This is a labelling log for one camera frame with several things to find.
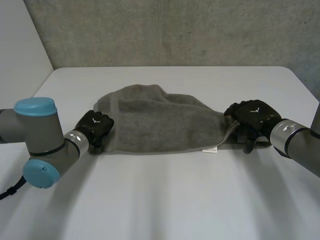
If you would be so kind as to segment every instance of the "towel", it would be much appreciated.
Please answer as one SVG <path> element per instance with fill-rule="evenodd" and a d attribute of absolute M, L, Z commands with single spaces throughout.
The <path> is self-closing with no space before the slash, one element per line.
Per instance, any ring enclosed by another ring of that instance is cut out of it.
<path fill-rule="evenodd" d="M 91 154 L 174 154 L 221 145 L 239 123 L 191 95 L 166 93 L 158 85 L 131 85 L 101 97 L 93 109 L 114 126 L 102 149 Z"/>

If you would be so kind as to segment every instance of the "blue joint cap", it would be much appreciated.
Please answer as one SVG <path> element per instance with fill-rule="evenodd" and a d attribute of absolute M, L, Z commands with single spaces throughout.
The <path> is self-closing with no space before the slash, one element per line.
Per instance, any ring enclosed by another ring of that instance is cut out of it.
<path fill-rule="evenodd" d="M 14 105 L 17 114 L 30 117 L 46 117 L 57 113 L 55 102 L 49 97 L 30 97 Z"/>
<path fill-rule="evenodd" d="M 48 189 L 60 179 L 60 174 L 54 166 L 39 159 L 26 162 L 22 173 L 29 184 L 40 189 Z"/>

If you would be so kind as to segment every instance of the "white table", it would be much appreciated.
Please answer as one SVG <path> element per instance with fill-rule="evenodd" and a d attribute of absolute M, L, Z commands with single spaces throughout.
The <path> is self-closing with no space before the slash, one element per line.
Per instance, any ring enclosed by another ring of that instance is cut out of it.
<path fill-rule="evenodd" d="M 260 99 L 310 127 L 318 101 L 283 67 L 100 67 L 54 71 L 64 132 L 103 95 L 132 84 L 190 94 L 214 110 Z M 20 178 L 24 143 L 0 145 L 0 190 Z M 0 201 L 5 240 L 318 240 L 320 179 L 272 148 L 171 155 L 85 155 L 50 189 Z"/>

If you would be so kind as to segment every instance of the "gray wall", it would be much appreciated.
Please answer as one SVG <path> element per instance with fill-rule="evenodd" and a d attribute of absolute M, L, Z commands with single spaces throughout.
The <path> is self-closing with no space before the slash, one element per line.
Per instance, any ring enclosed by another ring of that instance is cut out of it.
<path fill-rule="evenodd" d="M 319 0 L 24 0 L 54 68 L 284 66 L 320 99 Z"/>

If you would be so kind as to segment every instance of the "towel tag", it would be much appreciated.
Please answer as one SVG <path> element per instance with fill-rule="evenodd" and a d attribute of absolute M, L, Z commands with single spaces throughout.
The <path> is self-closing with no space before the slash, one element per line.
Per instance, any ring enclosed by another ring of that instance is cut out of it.
<path fill-rule="evenodd" d="M 216 154 L 216 153 L 218 152 L 218 147 L 215 146 L 215 147 L 213 147 L 213 148 L 203 149 L 202 152 L 204 152 L 204 153 Z"/>

